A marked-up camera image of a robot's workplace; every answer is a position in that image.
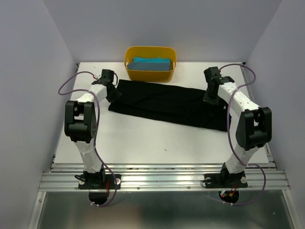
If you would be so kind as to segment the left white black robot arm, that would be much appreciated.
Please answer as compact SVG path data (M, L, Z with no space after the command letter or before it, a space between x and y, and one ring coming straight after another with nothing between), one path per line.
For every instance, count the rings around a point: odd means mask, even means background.
M64 111L64 133L76 145L83 161L83 173L76 175L84 189L118 189L120 179L103 162L96 148L96 137L100 121L100 102L117 101L121 93L117 90L118 76L113 70L103 69L100 76L92 75L94 81L89 89L81 89L83 95L68 100Z

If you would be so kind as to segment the black t shirt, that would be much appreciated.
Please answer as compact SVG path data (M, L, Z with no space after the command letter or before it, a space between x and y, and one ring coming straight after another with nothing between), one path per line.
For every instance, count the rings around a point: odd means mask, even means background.
M121 96L111 112L222 132L231 123L227 102L207 103L201 89L128 80L119 80L117 89Z

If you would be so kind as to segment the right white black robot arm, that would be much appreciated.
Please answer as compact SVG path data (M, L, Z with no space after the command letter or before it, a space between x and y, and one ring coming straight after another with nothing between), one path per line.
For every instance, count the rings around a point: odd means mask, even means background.
M231 156L218 174L205 174L202 185L206 188L247 187L245 168L254 153L272 139L272 111L250 100L232 77L221 74L220 68L210 67L203 73L208 85L203 100L212 105L226 101L227 111L234 111L239 120L235 132L237 143L229 144Z

